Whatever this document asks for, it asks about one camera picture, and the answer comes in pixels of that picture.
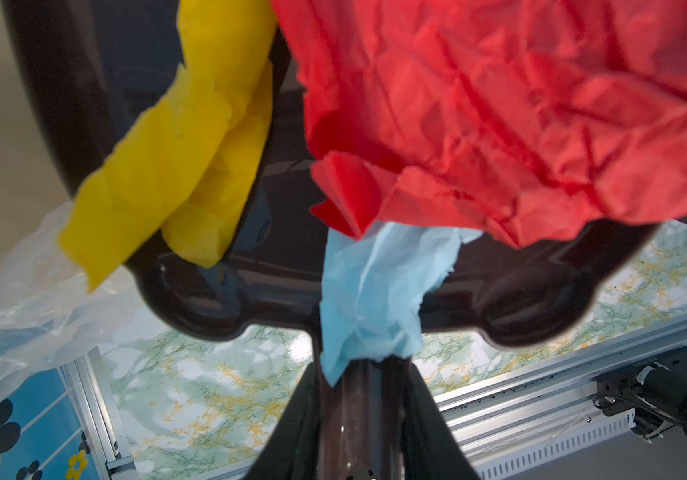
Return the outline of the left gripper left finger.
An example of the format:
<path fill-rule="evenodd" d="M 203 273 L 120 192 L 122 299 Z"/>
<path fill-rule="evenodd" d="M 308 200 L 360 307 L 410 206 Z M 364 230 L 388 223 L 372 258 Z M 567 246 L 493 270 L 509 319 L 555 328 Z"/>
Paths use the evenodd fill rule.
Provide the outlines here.
<path fill-rule="evenodd" d="M 244 479 L 316 479 L 320 417 L 318 372 L 312 363 L 302 375 L 269 442 Z"/>

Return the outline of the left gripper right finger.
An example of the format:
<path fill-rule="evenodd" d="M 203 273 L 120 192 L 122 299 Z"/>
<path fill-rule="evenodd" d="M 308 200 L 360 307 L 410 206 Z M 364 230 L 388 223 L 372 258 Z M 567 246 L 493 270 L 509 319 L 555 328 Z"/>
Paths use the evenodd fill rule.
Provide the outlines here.
<path fill-rule="evenodd" d="M 405 390 L 401 453 L 407 480 L 480 480 L 415 365 Z"/>

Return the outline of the black dustpan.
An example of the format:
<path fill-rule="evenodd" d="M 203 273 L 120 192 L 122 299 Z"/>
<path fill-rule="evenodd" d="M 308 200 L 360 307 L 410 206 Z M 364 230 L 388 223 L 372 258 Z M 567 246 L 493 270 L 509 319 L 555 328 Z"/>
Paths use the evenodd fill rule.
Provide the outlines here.
<path fill-rule="evenodd" d="M 170 85 L 182 56 L 173 1 L 6 1 L 3 10 L 45 140 L 69 192 L 97 170 Z M 302 140 L 302 96 L 273 83 L 275 112 L 236 242 L 212 269 L 154 234 L 128 260 L 149 308 L 173 328 L 227 341 L 259 324 L 302 330 L 322 345 L 319 301 L 326 228 Z M 570 242 L 513 250 L 489 236 L 465 246 L 455 273 L 427 298 L 429 333 L 475 330 L 525 347 L 577 326 L 599 284 L 653 237 L 653 226 L 595 222 Z M 407 360 L 357 360 L 335 387 L 317 366 L 316 479 L 405 478 Z"/>

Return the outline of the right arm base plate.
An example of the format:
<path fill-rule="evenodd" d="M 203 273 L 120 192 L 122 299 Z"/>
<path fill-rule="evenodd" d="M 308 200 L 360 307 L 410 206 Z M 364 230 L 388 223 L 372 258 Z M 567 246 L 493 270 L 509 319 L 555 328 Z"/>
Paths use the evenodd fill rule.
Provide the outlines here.
<path fill-rule="evenodd" d="M 597 378 L 593 405 L 611 417 L 631 410 L 631 431 L 646 440 L 683 426 L 687 410 L 687 347 L 657 354 Z"/>

